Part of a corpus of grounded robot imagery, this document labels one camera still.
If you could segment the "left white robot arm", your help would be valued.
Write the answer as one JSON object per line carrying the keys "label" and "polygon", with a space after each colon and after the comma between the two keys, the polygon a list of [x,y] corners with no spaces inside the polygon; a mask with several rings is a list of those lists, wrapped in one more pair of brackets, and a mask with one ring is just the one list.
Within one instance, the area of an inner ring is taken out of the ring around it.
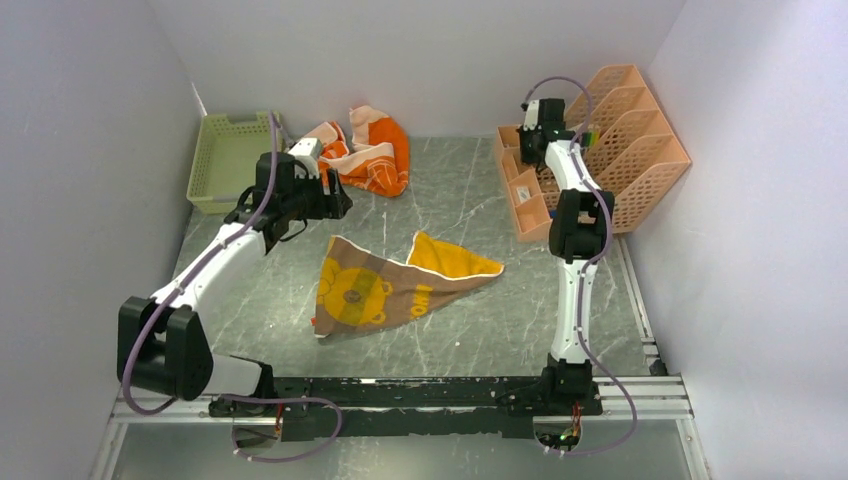
{"label": "left white robot arm", "polygon": [[293,239],[293,222],[341,219],[353,202],[334,168],[320,170],[311,154],[266,152],[255,182],[242,191],[218,233],[168,285],[148,297],[128,298],[118,313],[117,377],[170,402],[202,395],[236,396],[261,416],[277,400],[270,365],[213,352],[203,320],[277,244]]}

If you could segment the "orange and cream towel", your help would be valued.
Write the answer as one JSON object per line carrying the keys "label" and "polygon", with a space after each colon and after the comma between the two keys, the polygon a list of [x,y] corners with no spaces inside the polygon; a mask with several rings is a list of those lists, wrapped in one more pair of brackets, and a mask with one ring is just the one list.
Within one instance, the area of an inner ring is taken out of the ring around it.
{"label": "orange and cream towel", "polygon": [[322,144],[319,168],[337,170],[345,185],[384,197],[398,197],[410,180],[410,145],[405,130],[381,110],[362,105],[349,111],[352,136],[323,122],[307,133]]}

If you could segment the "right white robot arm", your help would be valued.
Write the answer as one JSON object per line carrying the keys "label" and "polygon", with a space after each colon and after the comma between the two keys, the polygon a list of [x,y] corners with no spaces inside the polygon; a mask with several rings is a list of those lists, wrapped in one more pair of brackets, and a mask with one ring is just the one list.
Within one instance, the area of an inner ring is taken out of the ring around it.
{"label": "right white robot arm", "polygon": [[565,413],[576,401],[594,397],[588,347],[591,287],[597,262],[608,249],[614,197],[601,190],[582,158],[584,127],[569,130],[562,99],[526,100],[518,128],[523,163],[545,167],[554,176],[557,199],[548,247],[556,258],[558,307],[556,331],[539,391],[550,413]]}

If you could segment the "orange plastic file organizer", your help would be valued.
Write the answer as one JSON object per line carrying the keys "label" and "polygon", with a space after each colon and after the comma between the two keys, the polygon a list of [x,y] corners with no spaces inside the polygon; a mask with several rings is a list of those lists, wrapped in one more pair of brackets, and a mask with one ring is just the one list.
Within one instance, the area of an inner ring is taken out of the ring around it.
{"label": "orange plastic file organizer", "polygon": [[[691,160],[652,91],[634,65],[608,65],[565,110],[568,128],[584,118],[599,141],[582,158],[594,181],[615,197],[612,216],[616,235],[635,231],[688,169]],[[522,243],[547,239],[557,188],[549,170],[536,171],[521,162],[518,126],[497,128],[493,154],[499,170],[516,237]],[[515,189],[529,188],[532,198],[518,204]]]}

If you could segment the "brown yellow bear towel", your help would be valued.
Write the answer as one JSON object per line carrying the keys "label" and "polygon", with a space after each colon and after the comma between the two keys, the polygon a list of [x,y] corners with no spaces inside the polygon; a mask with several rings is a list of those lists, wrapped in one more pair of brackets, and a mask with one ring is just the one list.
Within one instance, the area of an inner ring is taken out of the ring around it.
{"label": "brown yellow bear towel", "polygon": [[418,231],[405,261],[335,235],[323,261],[312,325],[319,338],[395,328],[496,280],[504,265]]}

